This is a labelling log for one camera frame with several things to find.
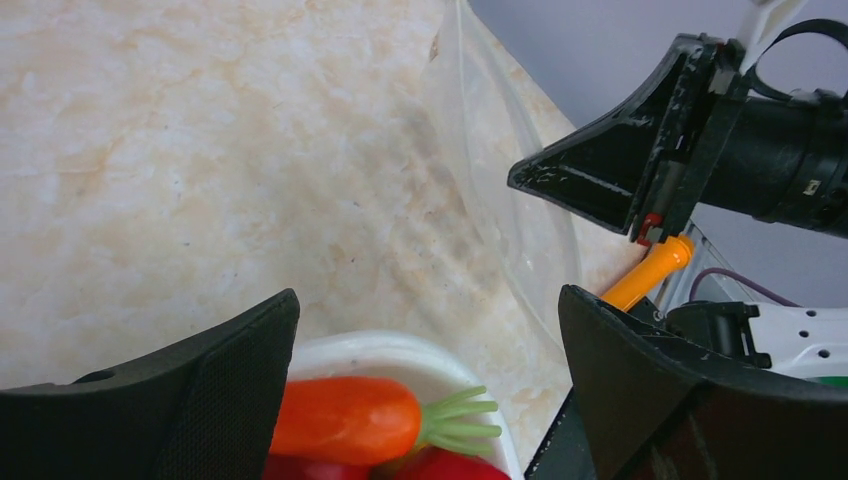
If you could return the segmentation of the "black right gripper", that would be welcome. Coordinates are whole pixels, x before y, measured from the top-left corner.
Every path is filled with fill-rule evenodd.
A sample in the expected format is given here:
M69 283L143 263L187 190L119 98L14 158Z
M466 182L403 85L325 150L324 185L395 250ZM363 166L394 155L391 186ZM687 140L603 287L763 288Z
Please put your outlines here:
M738 72L743 55L736 40L677 36L620 105L513 165L509 187L644 246L679 235L701 197L846 237L846 94L779 91Z

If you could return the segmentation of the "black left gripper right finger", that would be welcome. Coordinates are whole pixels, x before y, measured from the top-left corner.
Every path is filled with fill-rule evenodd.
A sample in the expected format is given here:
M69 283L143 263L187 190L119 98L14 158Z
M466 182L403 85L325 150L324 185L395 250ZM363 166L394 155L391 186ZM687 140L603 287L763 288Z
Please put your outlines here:
M566 285L564 349L601 479L843 479L847 392L723 357Z

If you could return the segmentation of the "clear zip top bag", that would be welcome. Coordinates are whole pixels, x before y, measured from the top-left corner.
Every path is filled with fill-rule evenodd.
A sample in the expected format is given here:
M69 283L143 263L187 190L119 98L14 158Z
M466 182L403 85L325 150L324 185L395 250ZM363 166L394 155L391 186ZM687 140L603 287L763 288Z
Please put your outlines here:
M561 345L560 289L581 280L571 215L508 187L511 167L542 149L517 86L466 1L448 1L422 74L440 160L517 303Z

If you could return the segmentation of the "orange toy carrot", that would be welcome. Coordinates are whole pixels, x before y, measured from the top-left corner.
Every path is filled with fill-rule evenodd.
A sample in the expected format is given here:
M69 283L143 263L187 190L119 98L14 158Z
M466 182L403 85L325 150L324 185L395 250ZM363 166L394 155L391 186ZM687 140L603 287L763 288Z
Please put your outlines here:
M403 383L384 377L337 376L285 386L269 453L318 462L376 466L420 446L483 456L503 428L474 421L496 413L484 386L422 402Z

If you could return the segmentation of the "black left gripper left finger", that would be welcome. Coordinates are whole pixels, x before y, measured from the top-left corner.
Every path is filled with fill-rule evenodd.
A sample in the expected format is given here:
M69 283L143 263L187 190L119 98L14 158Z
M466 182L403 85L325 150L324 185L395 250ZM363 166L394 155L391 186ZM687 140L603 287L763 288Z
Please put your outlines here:
M258 479L300 316L283 290L218 326L1 394L5 479Z

